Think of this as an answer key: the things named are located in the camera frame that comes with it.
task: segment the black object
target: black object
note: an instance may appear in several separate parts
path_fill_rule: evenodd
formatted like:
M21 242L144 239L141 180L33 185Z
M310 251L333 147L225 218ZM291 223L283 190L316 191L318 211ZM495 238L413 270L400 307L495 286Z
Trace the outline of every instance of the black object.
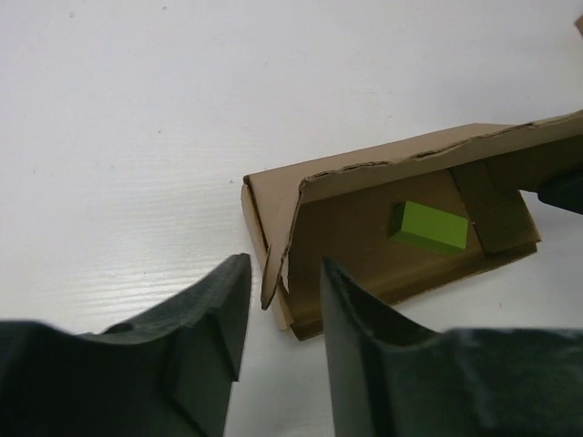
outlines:
M538 199L553 207L583 214L583 170L548 181L538 189Z
M322 265L338 437L583 435L583 330L437 334Z
M100 335L0 323L0 436L221 436L250 294L234 255Z

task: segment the green cube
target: green cube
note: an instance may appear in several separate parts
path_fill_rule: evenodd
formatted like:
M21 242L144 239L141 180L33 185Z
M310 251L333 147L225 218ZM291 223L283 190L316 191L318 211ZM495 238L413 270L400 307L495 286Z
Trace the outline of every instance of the green cube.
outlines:
M389 239L442 255L465 249L467 218L407 201L394 208Z

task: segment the white surface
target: white surface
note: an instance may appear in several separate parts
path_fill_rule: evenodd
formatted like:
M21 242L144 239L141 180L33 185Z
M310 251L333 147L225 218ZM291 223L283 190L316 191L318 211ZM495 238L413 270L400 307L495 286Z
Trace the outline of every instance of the white surface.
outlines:
M583 0L0 1L0 318L102 330L252 251L244 174L581 108ZM527 260L401 305L581 326L581 220L528 198ZM332 436L322 338L255 288L228 436Z

